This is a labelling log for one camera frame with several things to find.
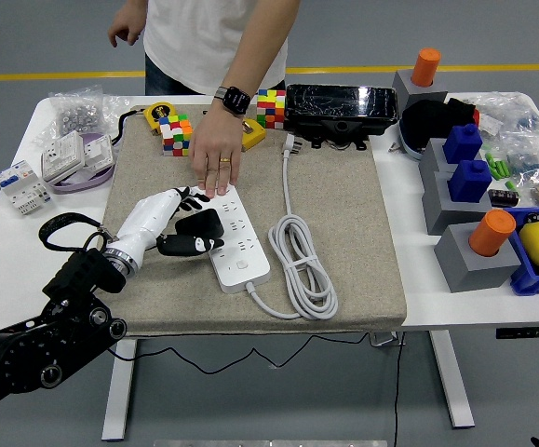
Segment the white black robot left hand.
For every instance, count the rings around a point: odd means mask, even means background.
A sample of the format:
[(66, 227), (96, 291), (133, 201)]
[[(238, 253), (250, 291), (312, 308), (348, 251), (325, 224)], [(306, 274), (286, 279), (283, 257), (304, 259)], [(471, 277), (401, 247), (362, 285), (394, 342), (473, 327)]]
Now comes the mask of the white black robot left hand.
[[(156, 248), (165, 256), (192, 257), (224, 245), (223, 227), (215, 210), (205, 210), (210, 199), (196, 187), (172, 188), (140, 200), (122, 224), (104, 257), (125, 277), (142, 267), (144, 253)], [(177, 222), (175, 235), (165, 235), (178, 210), (197, 213)]]

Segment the person's left hand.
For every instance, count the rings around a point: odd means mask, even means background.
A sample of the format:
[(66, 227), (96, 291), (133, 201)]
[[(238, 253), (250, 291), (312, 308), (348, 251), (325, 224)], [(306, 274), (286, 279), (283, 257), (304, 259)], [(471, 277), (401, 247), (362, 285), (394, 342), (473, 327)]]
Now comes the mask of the person's left hand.
[(195, 127), (189, 152), (197, 186), (207, 197), (223, 196), (229, 185), (236, 185), (242, 135), (242, 117), (214, 99)]

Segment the person's right hand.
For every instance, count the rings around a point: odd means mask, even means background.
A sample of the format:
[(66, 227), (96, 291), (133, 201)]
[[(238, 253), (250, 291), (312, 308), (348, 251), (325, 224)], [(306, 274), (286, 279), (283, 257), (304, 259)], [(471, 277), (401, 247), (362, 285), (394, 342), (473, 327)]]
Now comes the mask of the person's right hand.
[(133, 46), (145, 28), (147, 7), (137, 3), (125, 3), (115, 14), (108, 29), (108, 39), (112, 47), (122, 41)]

